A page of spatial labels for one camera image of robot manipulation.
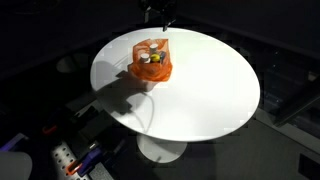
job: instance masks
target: blue object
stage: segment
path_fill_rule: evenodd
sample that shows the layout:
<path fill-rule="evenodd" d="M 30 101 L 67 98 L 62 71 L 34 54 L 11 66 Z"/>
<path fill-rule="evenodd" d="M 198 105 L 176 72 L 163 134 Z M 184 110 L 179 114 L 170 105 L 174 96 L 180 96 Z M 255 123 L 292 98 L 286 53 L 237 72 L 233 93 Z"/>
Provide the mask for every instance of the blue object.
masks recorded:
<path fill-rule="evenodd" d="M 86 175 L 89 171 L 91 171 L 94 166 L 101 160 L 103 156 L 102 150 L 100 148 L 95 148 L 91 152 L 87 154 L 87 156 L 82 161 L 82 166 L 77 171 L 79 176 Z"/>
<path fill-rule="evenodd" d="M 22 139 L 28 139 L 24 134 L 19 133 L 14 138 L 12 138 L 9 142 L 7 142 L 4 146 L 0 148 L 0 151 L 10 151 L 12 150 L 18 142 L 20 142 Z"/>
<path fill-rule="evenodd" d="M 164 51 L 160 51 L 159 55 L 160 55 L 160 63 L 162 64 L 162 63 L 163 63 L 164 58 L 166 57 L 166 52 L 164 52 Z"/>

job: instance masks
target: bottle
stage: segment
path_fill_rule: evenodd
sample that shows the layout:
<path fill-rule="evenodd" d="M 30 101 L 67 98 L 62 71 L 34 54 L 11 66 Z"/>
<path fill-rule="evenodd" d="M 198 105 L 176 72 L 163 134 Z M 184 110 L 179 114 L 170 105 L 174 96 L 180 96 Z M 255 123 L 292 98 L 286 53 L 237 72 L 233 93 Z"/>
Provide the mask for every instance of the bottle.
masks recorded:
<path fill-rule="evenodd" d="M 149 54 L 147 54 L 147 53 L 142 53 L 142 54 L 140 55 L 140 62 L 141 62 L 141 63 L 149 63 L 149 62 L 150 62 Z"/>
<path fill-rule="evenodd" d="M 152 54 L 157 54 L 158 51 L 158 44 L 151 44 L 150 45 L 150 56 Z"/>
<path fill-rule="evenodd" d="M 159 56 L 160 56 L 160 63 L 162 64 L 164 58 L 166 57 L 166 52 L 160 51 L 160 52 L 159 52 Z"/>

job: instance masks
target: orange plastic bag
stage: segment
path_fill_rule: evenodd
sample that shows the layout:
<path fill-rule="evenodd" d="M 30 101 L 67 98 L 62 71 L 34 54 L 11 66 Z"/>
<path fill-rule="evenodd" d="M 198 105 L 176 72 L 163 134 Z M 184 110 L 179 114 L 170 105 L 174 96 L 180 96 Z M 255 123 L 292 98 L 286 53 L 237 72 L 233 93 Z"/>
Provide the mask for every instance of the orange plastic bag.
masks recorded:
<path fill-rule="evenodd" d="M 151 44 L 158 44 L 158 51 L 166 52 L 162 63 L 141 63 L 140 55 L 150 52 Z M 147 39 L 133 46 L 133 63 L 128 65 L 128 71 L 135 77 L 153 82 L 168 81 L 172 71 L 168 39 Z"/>

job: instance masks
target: bottle cap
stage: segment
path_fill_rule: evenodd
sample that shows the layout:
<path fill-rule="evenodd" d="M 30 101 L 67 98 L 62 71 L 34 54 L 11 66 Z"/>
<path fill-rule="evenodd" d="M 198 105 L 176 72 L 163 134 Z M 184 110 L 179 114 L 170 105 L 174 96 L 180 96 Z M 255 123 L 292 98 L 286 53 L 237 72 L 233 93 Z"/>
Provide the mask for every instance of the bottle cap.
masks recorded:
<path fill-rule="evenodd" d="M 158 48 L 158 44 L 151 44 L 151 45 L 150 45 L 150 48 L 151 48 L 151 49 L 156 49 L 156 48 Z"/>
<path fill-rule="evenodd" d="M 148 59 L 148 58 L 149 58 L 149 54 L 147 54 L 147 53 L 142 53 L 142 54 L 140 55 L 140 57 L 141 57 L 142 59 Z"/>

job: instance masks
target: table top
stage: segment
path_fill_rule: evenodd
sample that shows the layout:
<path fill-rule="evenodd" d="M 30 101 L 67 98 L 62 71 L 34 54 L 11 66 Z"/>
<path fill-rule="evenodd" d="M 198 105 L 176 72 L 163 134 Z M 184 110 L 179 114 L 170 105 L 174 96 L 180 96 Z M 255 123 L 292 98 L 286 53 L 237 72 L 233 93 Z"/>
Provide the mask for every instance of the table top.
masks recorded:
<path fill-rule="evenodd" d="M 149 38 L 169 39 L 173 70 L 169 81 L 140 92 L 122 74 L 132 62 L 132 47 Z M 95 57 L 91 84 L 117 121 L 172 141 L 203 141 L 231 133 L 251 118 L 260 99 L 257 76 L 237 51 L 179 28 L 142 29 L 114 39 Z"/>

